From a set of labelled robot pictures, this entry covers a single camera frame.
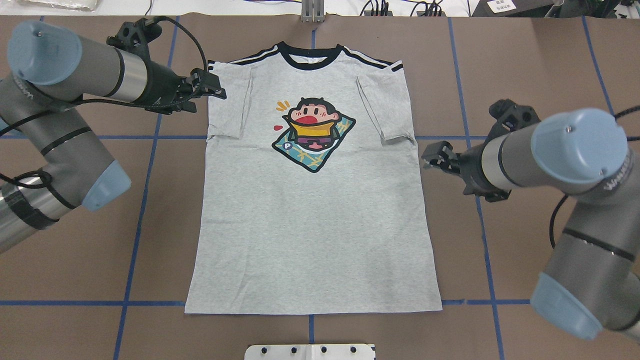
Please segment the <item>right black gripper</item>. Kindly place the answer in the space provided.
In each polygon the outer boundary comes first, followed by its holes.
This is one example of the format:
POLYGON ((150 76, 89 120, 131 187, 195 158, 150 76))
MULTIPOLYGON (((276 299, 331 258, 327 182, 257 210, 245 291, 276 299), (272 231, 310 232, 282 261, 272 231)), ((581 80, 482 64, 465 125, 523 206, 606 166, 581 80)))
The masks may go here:
POLYGON ((460 174, 465 182, 464 195, 485 198, 487 202, 499 202, 509 198, 512 182, 506 175, 501 161, 502 142, 487 142, 458 154, 451 162, 453 146, 448 141, 437 141, 425 147, 422 159, 425 170, 437 169, 446 174, 460 174))

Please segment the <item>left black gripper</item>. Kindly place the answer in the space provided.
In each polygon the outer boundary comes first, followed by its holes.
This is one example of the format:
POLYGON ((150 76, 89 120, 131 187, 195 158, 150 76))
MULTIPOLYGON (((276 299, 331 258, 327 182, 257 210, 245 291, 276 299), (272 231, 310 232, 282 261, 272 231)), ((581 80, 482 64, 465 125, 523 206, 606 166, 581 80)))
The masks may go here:
POLYGON ((163 115, 186 111, 196 113, 197 106, 188 98, 213 97, 227 99, 217 75, 206 69, 190 71, 190 83, 183 76, 158 63, 147 63, 147 84, 142 92, 142 105, 146 111, 163 115))

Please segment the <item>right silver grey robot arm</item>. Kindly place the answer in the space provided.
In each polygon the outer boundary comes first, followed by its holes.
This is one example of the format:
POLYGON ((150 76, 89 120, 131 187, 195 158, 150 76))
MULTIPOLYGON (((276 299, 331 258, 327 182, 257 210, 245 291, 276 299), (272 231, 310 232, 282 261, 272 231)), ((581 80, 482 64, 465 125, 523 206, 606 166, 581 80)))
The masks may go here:
POLYGON ((609 330, 638 342, 639 153, 617 117, 583 108, 541 120, 532 107, 506 100, 489 113, 496 123, 484 143, 465 152, 432 143, 424 166, 462 178, 465 195, 489 202, 534 187, 574 198, 530 305, 574 337, 609 330))

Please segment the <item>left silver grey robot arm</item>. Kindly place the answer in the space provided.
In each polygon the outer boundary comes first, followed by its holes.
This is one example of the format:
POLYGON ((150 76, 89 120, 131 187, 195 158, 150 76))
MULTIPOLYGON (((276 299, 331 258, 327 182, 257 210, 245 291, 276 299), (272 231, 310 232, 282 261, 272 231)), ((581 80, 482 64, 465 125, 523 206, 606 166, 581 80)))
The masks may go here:
POLYGON ((22 133, 45 165, 1 175, 1 251, 56 224, 77 207, 96 211, 131 180, 77 111, 113 104, 169 115, 195 113, 194 99, 224 100, 217 75, 203 66, 180 76, 151 59, 149 44, 167 16, 125 22, 105 43, 36 20, 19 23, 7 44, 1 80, 1 134, 22 133))

